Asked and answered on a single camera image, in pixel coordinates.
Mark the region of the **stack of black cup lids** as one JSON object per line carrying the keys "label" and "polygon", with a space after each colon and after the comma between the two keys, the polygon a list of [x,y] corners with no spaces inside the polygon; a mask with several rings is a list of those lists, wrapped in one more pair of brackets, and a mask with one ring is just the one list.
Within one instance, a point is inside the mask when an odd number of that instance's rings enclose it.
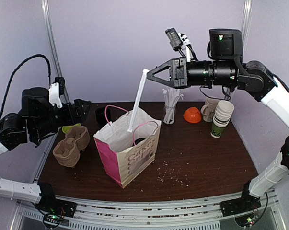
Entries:
{"label": "stack of black cup lids", "polygon": [[104,112],[105,112],[105,107],[100,107],[95,110],[96,121],[101,126],[104,126],[105,124],[107,124]]}

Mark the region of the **stack of cardboard cup carriers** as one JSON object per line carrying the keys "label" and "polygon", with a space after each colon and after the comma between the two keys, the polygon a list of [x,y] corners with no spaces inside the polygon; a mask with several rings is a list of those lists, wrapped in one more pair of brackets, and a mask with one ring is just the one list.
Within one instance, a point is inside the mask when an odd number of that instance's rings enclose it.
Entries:
{"label": "stack of cardboard cup carriers", "polygon": [[90,142],[89,131],[85,126],[73,126],[53,149],[57,162],[68,168],[74,168],[80,159],[81,152]]}

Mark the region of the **single white straw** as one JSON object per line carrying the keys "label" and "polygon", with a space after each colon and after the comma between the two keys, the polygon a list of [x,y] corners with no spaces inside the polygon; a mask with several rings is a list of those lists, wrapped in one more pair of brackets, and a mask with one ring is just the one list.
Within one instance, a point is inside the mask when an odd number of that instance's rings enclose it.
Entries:
{"label": "single white straw", "polygon": [[138,107],[139,107],[139,103],[140,103],[140,100],[141,100],[141,96],[142,96],[142,93],[143,93],[143,89],[144,89],[144,86],[145,86],[145,81],[146,81],[148,72],[149,72],[149,70],[146,69],[146,68],[144,68],[143,71],[142,71],[142,76],[141,76],[141,79],[140,79],[137,95],[136,95],[136,98],[135,98],[135,101],[134,101],[134,106],[133,106],[133,110],[132,110],[131,119],[130,119],[128,130],[127,130],[130,133],[133,131],[133,124],[134,124],[134,121],[135,121],[135,118],[136,118],[136,113],[137,113],[137,110],[138,110]]}

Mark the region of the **pink and white paper bag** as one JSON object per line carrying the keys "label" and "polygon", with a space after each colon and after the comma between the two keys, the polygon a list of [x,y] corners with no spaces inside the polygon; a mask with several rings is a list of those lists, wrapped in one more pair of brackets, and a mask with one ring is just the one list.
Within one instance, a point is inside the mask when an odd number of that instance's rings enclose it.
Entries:
{"label": "pink and white paper bag", "polygon": [[[111,105],[105,107],[105,124],[93,138],[106,174],[125,188],[154,160],[162,122],[138,107],[133,131],[128,132],[132,110],[124,110],[117,120],[108,117]],[[133,146],[138,138],[144,141]]]}

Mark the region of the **single black cup lid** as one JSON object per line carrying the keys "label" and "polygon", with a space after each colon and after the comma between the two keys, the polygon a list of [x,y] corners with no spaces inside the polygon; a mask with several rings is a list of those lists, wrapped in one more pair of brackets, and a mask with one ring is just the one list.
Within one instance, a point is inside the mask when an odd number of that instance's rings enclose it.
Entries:
{"label": "single black cup lid", "polygon": [[134,141],[134,143],[133,143],[133,146],[139,144],[140,142],[142,142],[142,141],[144,141],[144,140],[145,140],[145,138],[138,138],[138,139],[136,139],[136,140]]}

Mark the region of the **stack of paper cups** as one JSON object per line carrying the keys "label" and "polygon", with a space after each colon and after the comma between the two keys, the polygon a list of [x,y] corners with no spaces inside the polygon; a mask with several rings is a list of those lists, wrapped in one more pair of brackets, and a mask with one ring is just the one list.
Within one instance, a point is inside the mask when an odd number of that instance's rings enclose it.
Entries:
{"label": "stack of paper cups", "polygon": [[220,138],[225,127],[228,125],[230,118],[233,114],[234,105],[225,100],[218,102],[213,116],[213,123],[211,128],[211,136],[214,138]]}

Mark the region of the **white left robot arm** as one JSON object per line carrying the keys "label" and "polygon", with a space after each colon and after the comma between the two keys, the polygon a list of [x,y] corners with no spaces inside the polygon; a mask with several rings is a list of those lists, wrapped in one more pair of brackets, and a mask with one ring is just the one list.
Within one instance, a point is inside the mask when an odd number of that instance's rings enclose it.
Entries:
{"label": "white left robot arm", "polygon": [[49,183],[33,183],[33,157],[41,142],[58,133],[63,126],[86,120],[91,102],[75,99],[72,103],[51,101],[49,89],[34,87],[21,95],[18,112],[0,118],[0,197],[28,201],[41,211],[73,215],[74,205],[56,198]]}

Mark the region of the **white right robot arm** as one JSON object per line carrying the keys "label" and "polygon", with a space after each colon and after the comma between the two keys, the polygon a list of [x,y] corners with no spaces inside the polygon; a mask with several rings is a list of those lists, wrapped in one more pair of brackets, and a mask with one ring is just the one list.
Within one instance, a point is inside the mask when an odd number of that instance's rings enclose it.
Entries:
{"label": "white right robot arm", "polygon": [[231,91],[241,90],[270,109],[287,128],[280,141],[275,159],[258,176],[244,184],[241,196],[222,201],[223,216],[251,212],[261,206],[260,199],[289,175],[289,88],[263,63],[243,61],[242,33],[237,29],[215,28],[209,31],[207,54],[209,60],[199,60],[185,34],[174,28],[166,30],[172,49],[180,53],[156,66],[147,74],[151,81],[174,89],[192,86],[227,87]]}

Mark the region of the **lime green bowl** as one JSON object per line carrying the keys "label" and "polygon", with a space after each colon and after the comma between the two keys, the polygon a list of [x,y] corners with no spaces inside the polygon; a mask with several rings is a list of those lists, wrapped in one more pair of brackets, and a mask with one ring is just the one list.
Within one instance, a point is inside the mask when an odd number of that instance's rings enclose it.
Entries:
{"label": "lime green bowl", "polygon": [[77,126],[81,126],[81,124],[80,123],[76,123],[76,124],[71,125],[71,126],[63,126],[62,127],[62,132],[64,134],[67,134],[73,127],[77,127]]}

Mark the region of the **glass jar of straws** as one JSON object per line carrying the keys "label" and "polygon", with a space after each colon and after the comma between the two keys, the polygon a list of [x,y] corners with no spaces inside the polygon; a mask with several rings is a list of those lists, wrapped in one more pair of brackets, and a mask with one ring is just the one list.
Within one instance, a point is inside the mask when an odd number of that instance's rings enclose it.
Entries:
{"label": "glass jar of straws", "polygon": [[180,89],[174,89],[171,87],[166,87],[163,89],[164,97],[164,118],[163,122],[165,124],[173,124],[175,118],[176,104],[180,99],[183,99],[183,94]]}

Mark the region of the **orange bowl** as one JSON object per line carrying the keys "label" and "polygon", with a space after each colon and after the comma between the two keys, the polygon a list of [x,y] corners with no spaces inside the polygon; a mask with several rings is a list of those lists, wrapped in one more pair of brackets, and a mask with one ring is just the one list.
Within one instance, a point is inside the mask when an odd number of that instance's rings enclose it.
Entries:
{"label": "orange bowl", "polygon": [[201,112],[196,107],[190,107],[184,112],[184,120],[196,124],[202,120]]}

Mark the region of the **beige ceramic mug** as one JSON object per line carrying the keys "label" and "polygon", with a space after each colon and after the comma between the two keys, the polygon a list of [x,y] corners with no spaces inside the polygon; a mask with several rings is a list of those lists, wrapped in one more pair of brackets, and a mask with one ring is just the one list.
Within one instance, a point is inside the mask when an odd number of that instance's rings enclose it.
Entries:
{"label": "beige ceramic mug", "polygon": [[208,97],[205,98],[205,103],[200,110],[202,114],[202,119],[205,122],[208,122],[208,123],[212,122],[214,112],[219,101],[220,101],[219,99],[208,98]]}

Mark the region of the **right aluminium frame post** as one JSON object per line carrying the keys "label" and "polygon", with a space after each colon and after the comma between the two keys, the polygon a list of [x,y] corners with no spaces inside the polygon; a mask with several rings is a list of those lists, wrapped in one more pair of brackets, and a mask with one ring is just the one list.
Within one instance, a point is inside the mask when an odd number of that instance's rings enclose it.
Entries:
{"label": "right aluminium frame post", "polygon": [[242,13],[242,20],[241,20],[241,32],[242,32],[242,41],[243,41],[243,54],[246,52],[246,46],[250,31],[250,24],[252,18],[252,7],[253,1],[252,0],[245,0],[243,5],[243,13]]}

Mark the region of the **aluminium frame post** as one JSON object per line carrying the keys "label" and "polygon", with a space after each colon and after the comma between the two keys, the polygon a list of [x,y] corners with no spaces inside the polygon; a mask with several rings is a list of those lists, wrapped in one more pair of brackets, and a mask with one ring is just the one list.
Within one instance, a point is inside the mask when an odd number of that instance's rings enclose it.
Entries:
{"label": "aluminium frame post", "polygon": [[246,52],[246,46],[250,31],[250,24],[252,18],[252,7],[253,1],[252,0],[245,0],[243,5],[243,13],[242,13],[242,20],[241,20],[241,32],[242,32],[242,41],[243,41],[243,54]]}
{"label": "aluminium frame post", "polygon": [[52,23],[51,23],[48,0],[41,0],[41,6],[42,6],[42,13],[43,13],[44,21],[45,21],[45,26],[46,26],[46,32],[48,36],[51,59],[53,61],[55,73],[56,73],[56,76],[63,77],[59,58],[58,58],[58,53],[56,49],[56,44],[55,44],[55,38],[54,38],[54,33],[53,33],[53,28],[52,28]]}

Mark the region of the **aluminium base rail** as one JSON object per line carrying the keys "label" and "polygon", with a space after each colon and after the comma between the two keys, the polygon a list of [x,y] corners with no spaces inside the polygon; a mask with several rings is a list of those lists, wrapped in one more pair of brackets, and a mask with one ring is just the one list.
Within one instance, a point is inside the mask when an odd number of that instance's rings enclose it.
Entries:
{"label": "aluminium base rail", "polygon": [[75,202],[73,217],[46,221],[32,204],[17,202],[10,230],[286,230],[274,189],[261,207],[224,216],[220,203],[240,193],[166,202],[110,202],[66,198]]}

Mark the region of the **left aluminium frame post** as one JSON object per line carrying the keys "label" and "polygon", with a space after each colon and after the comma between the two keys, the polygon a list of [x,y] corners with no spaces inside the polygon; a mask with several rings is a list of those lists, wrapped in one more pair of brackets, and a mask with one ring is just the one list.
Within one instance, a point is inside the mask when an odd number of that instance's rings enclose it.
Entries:
{"label": "left aluminium frame post", "polygon": [[55,44],[55,38],[54,38],[54,33],[53,33],[53,28],[52,28],[52,23],[51,23],[48,0],[41,0],[41,6],[42,6],[42,13],[43,13],[44,21],[45,21],[45,26],[46,26],[46,32],[48,36],[51,59],[53,61],[55,73],[56,73],[56,76],[63,77],[59,58],[58,58],[58,53],[56,49],[56,44]]}

